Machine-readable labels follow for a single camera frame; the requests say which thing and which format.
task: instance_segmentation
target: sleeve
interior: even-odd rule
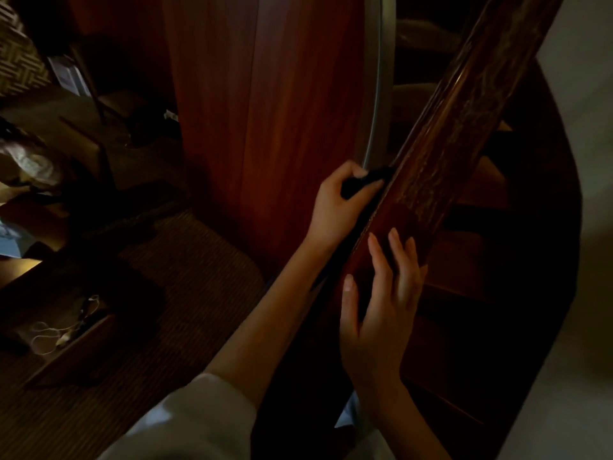
[[[256,409],[204,373],[151,409],[99,460],[249,460]]]

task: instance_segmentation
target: earphones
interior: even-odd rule
[[[89,312],[88,308],[89,308],[89,303],[90,302],[96,302],[96,308]],[[55,350],[57,349],[57,347],[60,347],[66,343],[68,343],[71,338],[72,338],[72,334],[74,332],[74,330],[76,328],[78,328],[78,326],[80,324],[82,324],[83,320],[88,317],[89,315],[93,314],[98,308],[100,307],[100,296],[99,295],[92,295],[89,299],[87,299],[87,301],[85,301],[85,303],[83,304],[81,311],[79,312],[79,318],[77,320],[77,322],[69,327],[63,327],[63,328],[56,328],[56,327],[50,327],[48,324],[46,324],[44,321],[36,321],[30,328],[30,331],[32,332],[51,332],[53,333],[52,335],[45,335],[45,334],[39,334],[36,335],[31,341],[30,341],[30,347],[32,348],[32,351],[36,354],[36,355],[49,355],[50,353],[55,352]],[[39,353],[36,352],[35,348],[34,348],[34,341],[36,339],[55,339],[55,345],[53,346],[53,349],[50,350],[49,352],[44,352],[44,353]]]

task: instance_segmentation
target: staircase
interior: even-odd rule
[[[533,60],[561,0],[523,1],[395,0],[387,144],[365,153],[396,174],[364,232],[397,227],[429,265],[401,376],[454,459],[497,456],[574,295],[579,182]],[[279,420],[328,439],[351,392],[330,350],[347,273],[372,280],[364,235],[273,380],[256,457]]]

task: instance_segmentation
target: forearm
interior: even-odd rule
[[[309,290],[329,257],[330,252],[305,240],[205,371],[226,380],[259,407],[307,314]]]
[[[450,460],[449,454],[398,380],[373,408],[373,421],[397,460]]]

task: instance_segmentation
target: striped carpet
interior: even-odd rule
[[[119,257],[161,286],[155,337],[120,349],[95,387],[24,390],[35,355],[0,353],[0,459],[96,458],[142,414],[203,370],[255,306],[264,286],[254,263],[184,211]]]

